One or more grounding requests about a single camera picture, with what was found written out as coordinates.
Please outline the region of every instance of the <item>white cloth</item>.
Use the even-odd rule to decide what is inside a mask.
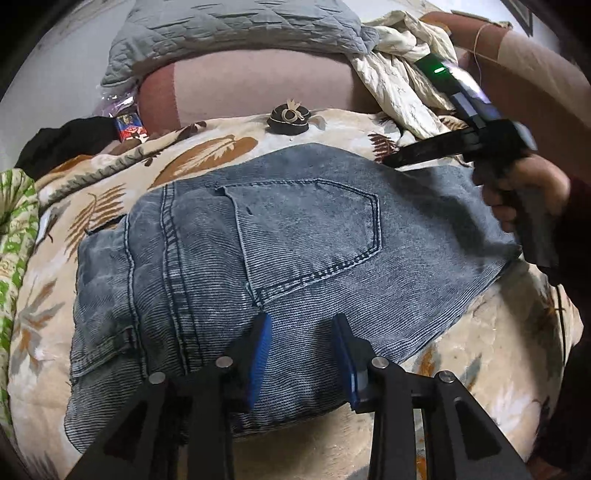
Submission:
[[[417,138],[447,132],[428,107],[453,110],[453,105],[414,65],[431,52],[457,65],[445,30],[403,11],[392,11],[367,25],[378,30],[379,43],[368,55],[351,55],[349,60],[382,110]]]

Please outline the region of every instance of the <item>cable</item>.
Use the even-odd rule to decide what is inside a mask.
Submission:
[[[474,38],[474,47],[472,48],[472,52],[474,53],[474,60],[476,62],[476,66],[478,67],[478,86],[482,86],[482,69],[480,68],[480,64],[478,63],[478,55],[476,54],[476,45],[478,43],[478,38],[480,37],[482,30],[484,30],[485,27],[488,27],[488,25],[490,25],[490,24],[485,23],[480,26],[480,28],[478,29],[478,32],[476,32],[476,37]]]

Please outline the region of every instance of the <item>metal pin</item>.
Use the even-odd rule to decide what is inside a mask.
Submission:
[[[442,370],[437,374],[437,376],[439,377],[439,380],[444,383],[452,383],[456,379],[456,376],[453,374],[453,372],[450,372],[449,370]]]
[[[148,377],[148,380],[152,385],[158,385],[166,380],[166,375],[163,372],[154,372]]]
[[[231,357],[229,356],[221,356],[220,358],[218,358],[216,360],[216,367],[218,368],[229,368],[232,366],[232,364],[234,363],[234,360],[232,360]]]
[[[375,368],[386,368],[390,362],[388,362],[388,359],[383,356],[375,356],[371,359],[371,364]]]

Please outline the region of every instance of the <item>gray quilted pillow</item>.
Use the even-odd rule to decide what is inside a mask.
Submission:
[[[375,29],[341,0],[137,0],[113,40],[101,84],[115,86],[214,50],[365,54],[377,41]]]

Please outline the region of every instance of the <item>handheld tool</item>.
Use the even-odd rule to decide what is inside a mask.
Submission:
[[[353,335],[343,314],[332,320],[343,389],[356,413],[375,412],[368,480],[414,480],[413,409],[420,408],[429,480],[530,480],[495,422],[449,371],[406,373]]]
[[[485,181],[495,181],[515,161],[537,150],[527,127],[503,118],[468,72],[433,53],[415,65],[437,90],[448,96],[468,128],[402,147],[384,158],[386,166],[397,168],[463,154],[467,162],[478,165]],[[517,237],[525,259],[541,267],[556,267],[553,220],[546,211],[541,190],[526,187],[506,194],[507,204],[517,210]]]
[[[260,313],[250,332],[214,363],[185,377],[152,373],[101,430],[67,480],[175,479],[178,447],[186,442],[188,480],[232,480],[229,415],[255,404],[270,347],[271,318]]]

